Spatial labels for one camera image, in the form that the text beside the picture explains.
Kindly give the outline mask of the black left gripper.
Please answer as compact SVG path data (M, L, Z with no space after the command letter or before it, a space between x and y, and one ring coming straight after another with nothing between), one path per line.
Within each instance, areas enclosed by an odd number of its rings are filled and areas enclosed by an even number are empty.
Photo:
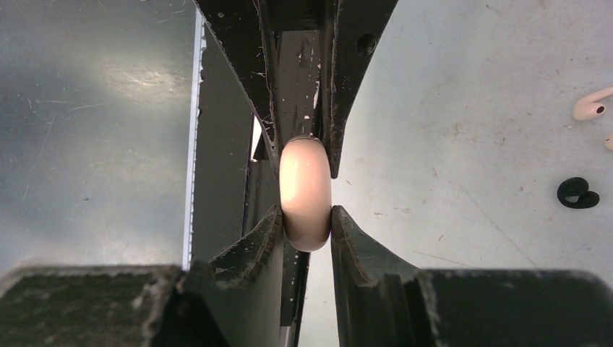
M274 175L280 141L316 137L321 114L331 177L338 177L349 114L397 3L280 0L269 13L267 1L196 2L258 118Z

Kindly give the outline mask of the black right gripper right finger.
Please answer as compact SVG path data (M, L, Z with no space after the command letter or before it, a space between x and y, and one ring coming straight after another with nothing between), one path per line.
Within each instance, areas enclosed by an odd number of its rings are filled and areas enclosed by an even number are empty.
M610 346L612 290L579 270L420 269L332 210L341 346Z

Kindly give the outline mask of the beige earbud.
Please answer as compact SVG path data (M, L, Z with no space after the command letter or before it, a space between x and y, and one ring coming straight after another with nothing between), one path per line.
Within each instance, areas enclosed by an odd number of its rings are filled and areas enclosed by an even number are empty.
M600 100L612 96L612 87L586 95L575 102L572 118L576 121L589 121L602 115L606 106Z
M609 134L604 140L604 147L609 151L613 151L613 134L612 133Z

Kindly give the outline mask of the beige earbud charging case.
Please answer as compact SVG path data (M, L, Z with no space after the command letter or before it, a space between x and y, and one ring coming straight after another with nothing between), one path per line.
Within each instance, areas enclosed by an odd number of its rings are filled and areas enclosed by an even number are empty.
M316 137L294 137L283 148L279 170L283 227L300 252L321 249L330 235L330 164Z

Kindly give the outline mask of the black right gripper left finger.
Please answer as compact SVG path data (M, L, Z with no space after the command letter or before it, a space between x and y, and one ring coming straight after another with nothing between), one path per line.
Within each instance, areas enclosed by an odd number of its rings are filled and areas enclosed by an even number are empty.
M272 206L208 262L32 266L1 279L3 346L276 346L283 228Z

